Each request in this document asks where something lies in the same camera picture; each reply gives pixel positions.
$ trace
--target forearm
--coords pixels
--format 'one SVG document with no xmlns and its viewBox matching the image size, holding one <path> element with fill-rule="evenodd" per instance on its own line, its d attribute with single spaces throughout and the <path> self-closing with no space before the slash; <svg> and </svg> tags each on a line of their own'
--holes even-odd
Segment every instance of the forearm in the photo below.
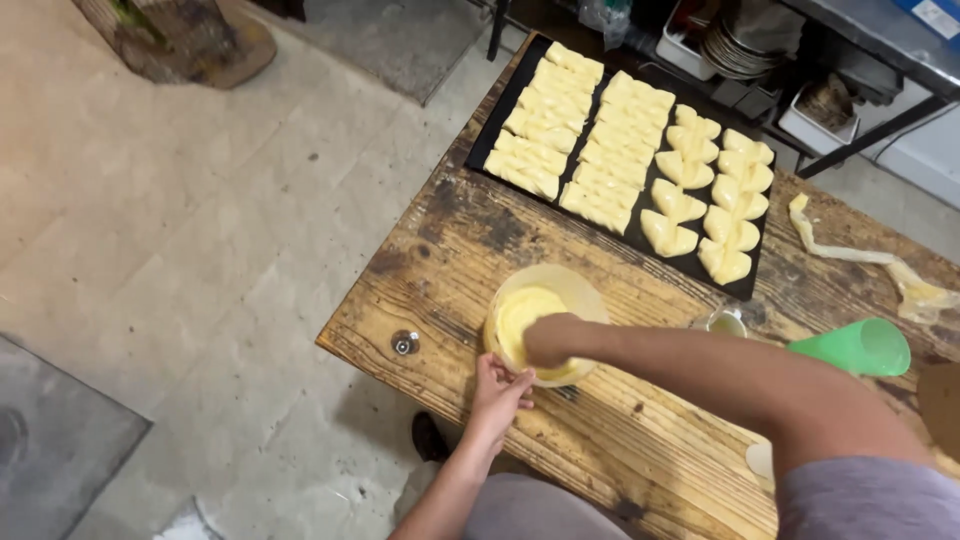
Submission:
<svg viewBox="0 0 960 540">
<path fill-rule="evenodd" d="M 494 456 L 491 445 L 468 430 L 390 540 L 461 538 Z"/>
<path fill-rule="evenodd" d="M 679 329 L 577 322 L 563 339 L 573 356 L 608 363 L 766 436 L 775 444 L 779 473 L 838 455 L 929 460 L 873 391 L 815 358 Z"/>
</svg>

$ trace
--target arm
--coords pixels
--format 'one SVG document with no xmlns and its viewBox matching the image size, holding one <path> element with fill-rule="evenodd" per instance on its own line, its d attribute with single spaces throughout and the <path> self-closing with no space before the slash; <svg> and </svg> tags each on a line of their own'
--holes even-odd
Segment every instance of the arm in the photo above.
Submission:
<svg viewBox="0 0 960 540">
<path fill-rule="evenodd" d="M 873 391 L 826 362 L 780 347 L 706 331 L 602 325 L 569 313 L 541 318 L 524 341 L 536 365 L 593 358 L 767 437 L 778 479 L 805 463 L 847 455 L 931 464 Z"/>
<path fill-rule="evenodd" d="M 513 377 L 493 354 L 477 358 L 477 388 L 464 438 L 426 493 L 403 518 L 389 540 L 446 540 L 463 536 L 477 493 L 518 408 L 533 408 L 526 399 L 533 370 Z"/>
</svg>

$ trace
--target sleeve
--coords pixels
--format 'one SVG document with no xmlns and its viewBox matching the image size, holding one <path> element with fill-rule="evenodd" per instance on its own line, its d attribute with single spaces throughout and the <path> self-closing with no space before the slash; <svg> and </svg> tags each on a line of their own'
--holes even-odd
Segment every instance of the sleeve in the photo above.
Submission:
<svg viewBox="0 0 960 540">
<path fill-rule="evenodd" d="M 779 540 L 960 540 L 960 486 L 882 457 L 807 463 L 777 486 Z"/>
</svg>

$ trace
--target person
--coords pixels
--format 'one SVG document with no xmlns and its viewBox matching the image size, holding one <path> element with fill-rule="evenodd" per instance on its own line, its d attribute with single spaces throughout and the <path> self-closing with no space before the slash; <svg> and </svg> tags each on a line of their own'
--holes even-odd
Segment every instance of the person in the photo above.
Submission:
<svg viewBox="0 0 960 540">
<path fill-rule="evenodd" d="M 541 317 L 523 334 L 528 363 L 586 357 L 648 380 L 773 444 L 778 538 L 960 539 L 960 487 L 871 389 L 812 357 L 759 341 L 679 329 Z M 487 478 L 533 370 L 477 358 L 464 437 L 393 540 L 589 540 L 628 536 L 589 504 L 526 477 Z"/>
</svg>

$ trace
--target wooden table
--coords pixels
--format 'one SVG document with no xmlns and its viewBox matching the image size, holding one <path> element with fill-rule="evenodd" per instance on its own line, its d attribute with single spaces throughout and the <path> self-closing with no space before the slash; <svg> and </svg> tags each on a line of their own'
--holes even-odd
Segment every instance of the wooden table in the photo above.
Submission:
<svg viewBox="0 0 960 540">
<path fill-rule="evenodd" d="M 371 259 L 317 344 L 447 419 L 467 418 L 473 359 L 497 287 L 516 270 L 556 262 L 587 277 L 619 325 L 683 327 L 731 298 L 464 168 L 473 140 L 526 44 L 454 140 Z M 918 370 L 960 357 L 960 317 L 924 327 L 897 318 L 898 295 L 877 266 L 809 256 L 787 218 L 801 191 L 825 244 L 900 255 L 928 280 L 960 288 L 960 268 L 803 181 L 779 172 L 754 299 L 737 304 L 752 335 L 785 343 L 870 317 L 900 327 L 914 367 L 869 380 L 917 433 Z M 397 332 L 418 348 L 395 351 Z M 656 386 L 601 366 L 575 395 L 538 388 L 506 450 L 574 493 L 659 538 L 771 538 L 772 486 L 743 455 L 759 440 Z M 938 455 L 955 477 L 960 465 Z"/>
</svg>

